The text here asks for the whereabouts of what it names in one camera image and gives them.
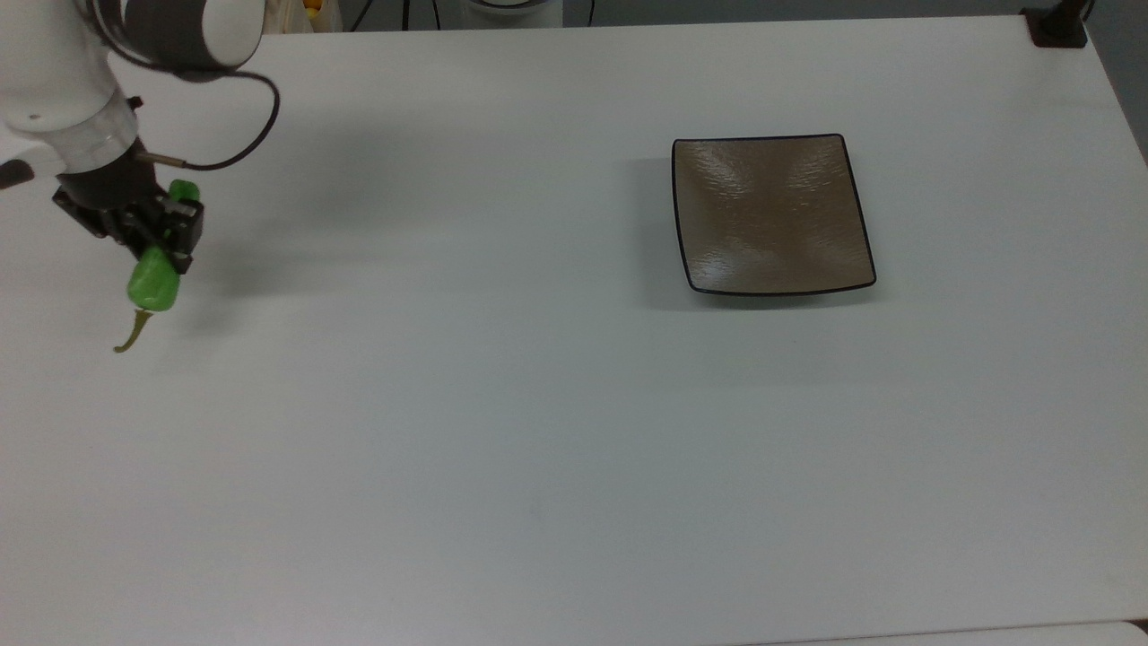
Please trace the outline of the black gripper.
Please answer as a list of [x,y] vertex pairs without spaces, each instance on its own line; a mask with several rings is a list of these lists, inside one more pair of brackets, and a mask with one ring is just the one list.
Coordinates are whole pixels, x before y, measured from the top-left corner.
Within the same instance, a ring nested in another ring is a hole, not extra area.
[[[160,187],[155,165],[135,159],[147,151],[131,143],[119,158],[102,168],[62,173],[61,188],[52,201],[71,220],[98,239],[111,239],[133,258],[144,256],[152,242],[144,234],[144,212],[135,202],[166,196]],[[197,201],[160,201],[157,246],[177,275],[187,274],[193,252],[204,233],[204,205]]]

